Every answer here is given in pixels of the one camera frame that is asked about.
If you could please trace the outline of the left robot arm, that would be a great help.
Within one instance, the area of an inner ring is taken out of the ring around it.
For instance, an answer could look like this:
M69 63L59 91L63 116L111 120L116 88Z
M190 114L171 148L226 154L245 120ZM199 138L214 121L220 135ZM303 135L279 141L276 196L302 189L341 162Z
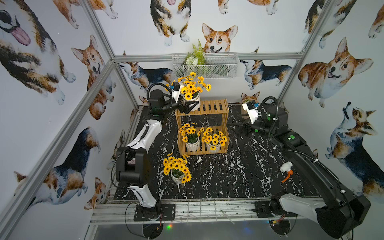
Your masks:
M182 91L185 89L180 83L174 83L170 87L161 83L151 85L147 91L149 106L143 128L131 143L117 150L116 180L136 195L140 206L145 210L161 210L160 201L155 199L148 187L148 150L161 133L169 113L178 110L188 114L198 105L197 101L183 100Z

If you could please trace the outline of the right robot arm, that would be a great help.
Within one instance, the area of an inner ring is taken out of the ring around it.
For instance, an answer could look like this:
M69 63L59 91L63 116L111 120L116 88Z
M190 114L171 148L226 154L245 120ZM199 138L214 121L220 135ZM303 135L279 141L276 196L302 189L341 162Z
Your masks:
M307 142L288 125L288 114L281 110L275 97L261 103L254 100L242 104L241 122L231 123L238 134L245 132L263 136L271 147L282 153L285 163L280 166L287 177L298 170L319 193L320 200L302 198L286 191L271 196L270 210L276 215L293 213L317 223L334 239L354 234L371 207L363 196L355 195L311 151Z

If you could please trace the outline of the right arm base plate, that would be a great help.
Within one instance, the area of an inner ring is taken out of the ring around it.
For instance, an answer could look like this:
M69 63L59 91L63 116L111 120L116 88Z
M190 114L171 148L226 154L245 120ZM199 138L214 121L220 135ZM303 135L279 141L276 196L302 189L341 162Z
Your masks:
M256 201L254 203L253 212L255 212L259 218L281 218L296 217L297 214L287 212L276 201Z

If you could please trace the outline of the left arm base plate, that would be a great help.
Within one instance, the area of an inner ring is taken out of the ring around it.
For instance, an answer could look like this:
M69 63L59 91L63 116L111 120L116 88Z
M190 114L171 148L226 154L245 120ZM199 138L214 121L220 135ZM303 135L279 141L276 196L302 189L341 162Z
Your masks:
M144 208L138 206L135 210L135 222L148 222L148 221L173 221L176 214L175 204L160 204L153 208Z

